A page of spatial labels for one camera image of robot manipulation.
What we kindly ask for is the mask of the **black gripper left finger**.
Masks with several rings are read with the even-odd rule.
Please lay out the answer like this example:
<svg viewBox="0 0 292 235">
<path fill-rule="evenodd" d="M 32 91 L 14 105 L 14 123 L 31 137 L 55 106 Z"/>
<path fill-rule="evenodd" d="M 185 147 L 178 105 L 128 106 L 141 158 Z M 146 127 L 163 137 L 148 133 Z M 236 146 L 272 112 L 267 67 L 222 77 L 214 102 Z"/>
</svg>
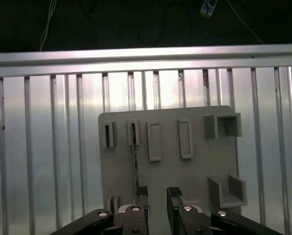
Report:
<svg viewBox="0 0 292 235">
<path fill-rule="evenodd" d="M 121 206 L 117 212 L 96 209 L 55 231 L 55 235 L 147 235 L 148 188 L 138 187 L 137 204 Z"/>
</svg>

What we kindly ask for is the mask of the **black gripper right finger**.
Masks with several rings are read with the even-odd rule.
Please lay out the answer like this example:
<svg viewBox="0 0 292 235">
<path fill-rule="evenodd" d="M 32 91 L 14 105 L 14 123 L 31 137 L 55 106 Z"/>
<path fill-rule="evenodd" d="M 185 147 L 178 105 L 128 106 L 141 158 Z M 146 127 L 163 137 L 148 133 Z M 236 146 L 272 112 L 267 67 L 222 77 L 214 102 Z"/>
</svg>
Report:
<svg viewBox="0 0 292 235">
<path fill-rule="evenodd" d="M 279 232 L 239 214 L 209 212 L 196 205 L 185 205 L 180 188 L 166 190 L 167 215 L 173 235 L 278 235 Z"/>
</svg>

